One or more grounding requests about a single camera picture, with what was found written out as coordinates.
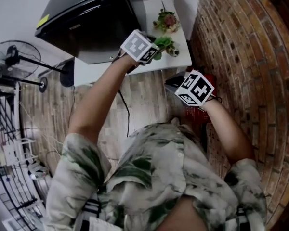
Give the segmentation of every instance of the red object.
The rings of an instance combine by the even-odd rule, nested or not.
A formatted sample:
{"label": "red object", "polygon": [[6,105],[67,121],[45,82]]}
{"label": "red object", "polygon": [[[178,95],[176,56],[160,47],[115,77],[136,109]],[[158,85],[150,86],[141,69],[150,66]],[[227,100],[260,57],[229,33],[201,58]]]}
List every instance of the red object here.
{"label": "red object", "polygon": [[[204,77],[207,78],[207,80],[214,86],[214,91],[212,94],[214,96],[217,96],[215,76],[204,75]],[[193,121],[193,123],[196,125],[204,124],[204,123],[211,123],[208,113],[202,110],[199,110],[195,106],[187,106],[185,108],[185,115],[186,115],[186,119]]]}

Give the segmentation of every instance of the camouflage shirt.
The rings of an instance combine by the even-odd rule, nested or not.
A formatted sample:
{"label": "camouflage shirt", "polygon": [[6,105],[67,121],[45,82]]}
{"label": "camouflage shirt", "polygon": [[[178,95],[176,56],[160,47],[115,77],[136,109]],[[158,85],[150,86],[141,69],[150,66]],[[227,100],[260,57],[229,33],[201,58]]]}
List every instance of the camouflage shirt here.
{"label": "camouflage shirt", "polygon": [[214,172],[185,126],[153,124],[126,139],[117,170],[79,134],[69,134],[46,203],[46,230],[73,230],[92,194],[98,218],[129,231],[155,230],[182,195],[193,197],[208,230],[265,230],[266,201],[256,163],[236,162],[225,179]]}

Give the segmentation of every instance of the cable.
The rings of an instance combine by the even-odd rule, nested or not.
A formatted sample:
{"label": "cable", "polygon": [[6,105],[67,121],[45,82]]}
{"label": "cable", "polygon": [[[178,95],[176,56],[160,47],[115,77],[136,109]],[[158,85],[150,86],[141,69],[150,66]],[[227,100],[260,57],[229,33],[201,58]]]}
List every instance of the cable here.
{"label": "cable", "polygon": [[9,134],[9,133],[14,133],[14,132],[20,132],[20,131],[22,131],[22,130],[28,130],[28,129],[29,129],[29,128],[24,128],[24,129],[19,128],[19,129],[11,130],[11,131],[9,131],[9,132],[5,132],[4,134]]}
{"label": "cable", "polygon": [[72,107],[71,107],[71,111],[70,111],[69,117],[68,117],[68,123],[67,123],[68,126],[69,126],[69,121],[71,119],[72,111],[73,111],[74,104],[75,104],[75,86],[73,86],[73,98],[74,98],[74,101],[73,101],[73,104],[72,104]]}
{"label": "cable", "polygon": [[47,63],[43,62],[41,59],[37,58],[35,55],[32,55],[32,54],[27,54],[27,53],[24,53],[24,52],[21,52],[21,51],[18,51],[19,53],[22,53],[24,55],[27,55],[27,56],[33,56],[35,59],[37,59],[38,61],[40,61],[41,63],[44,63],[46,65],[48,65]]}
{"label": "cable", "polygon": [[120,96],[121,96],[121,99],[122,99],[122,101],[123,101],[123,103],[124,103],[124,105],[125,105],[125,108],[126,108],[126,110],[127,110],[127,114],[128,114],[127,136],[126,136],[126,137],[128,137],[128,136],[129,136],[129,132],[130,132],[130,111],[129,111],[129,108],[128,108],[128,106],[127,106],[125,100],[124,100],[124,97],[123,97],[121,91],[119,90],[118,92],[119,92],[119,94],[120,94]]}
{"label": "cable", "polygon": [[[30,118],[30,120],[33,122],[33,119],[32,119],[32,117],[29,115],[29,113],[28,113],[28,111],[26,110],[24,104],[23,104],[22,102],[20,102],[20,101],[19,101],[19,104],[22,106],[22,108],[24,109],[24,111],[25,111],[25,113],[27,114],[27,116],[28,116],[28,117]],[[39,129],[39,128],[36,128],[36,129],[38,129],[38,130],[41,131],[41,135],[45,138],[45,140],[48,142],[48,144],[49,144],[52,148],[54,148],[54,150],[55,150],[56,152],[58,152],[57,148],[55,148],[55,147],[49,142],[49,140],[47,139],[46,136],[54,139],[54,140],[55,140],[57,143],[59,143],[59,144],[62,144],[62,145],[63,145],[63,143],[59,142],[57,139],[55,139],[55,138],[54,138],[53,136],[51,136],[51,135],[45,135],[45,134],[42,132],[41,129]]]}
{"label": "cable", "polygon": [[49,151],[49,152],[47,152],[46,155],[45,155],[45,162],[46,162],[46,164],[47,164],[47,168],[48,168],[49,172],[50,172],[50,167],[49,167],[49,164],[48,164],[48,161],[47,161],[47,156],[48,156],[49,153],[52,153],[52,152],[58,153],[57,151]]}

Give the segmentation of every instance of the red brick wall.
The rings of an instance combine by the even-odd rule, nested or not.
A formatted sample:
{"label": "red brick wall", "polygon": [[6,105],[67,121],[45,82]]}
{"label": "red brick wall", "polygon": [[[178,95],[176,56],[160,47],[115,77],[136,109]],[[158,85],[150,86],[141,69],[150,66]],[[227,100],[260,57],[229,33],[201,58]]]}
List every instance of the red brick wall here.
{"label": "red brick wall", "polygon": [[[271,228],[289,201],[288,28],[270,0],[199,0],[191,46],[256,148]],[[207,133],[210,162],[224,176],[230,165],[212,126]]]}

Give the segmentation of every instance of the potted plant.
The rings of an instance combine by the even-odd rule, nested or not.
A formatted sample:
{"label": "potted plant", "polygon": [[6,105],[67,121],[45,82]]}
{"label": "potted plant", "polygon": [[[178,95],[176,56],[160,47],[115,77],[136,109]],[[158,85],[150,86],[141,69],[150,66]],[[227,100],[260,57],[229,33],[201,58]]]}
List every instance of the potted plant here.
{"label": "potted plant", "polygon": [[166,51],[170,56],[176,57],[179,55],[179,50],[173,45],[171,37],[159,37],[156,38],[154,43],[159,47],[159,52],[153,57],[154,60],[160,60],[162,58],[162,52]]}

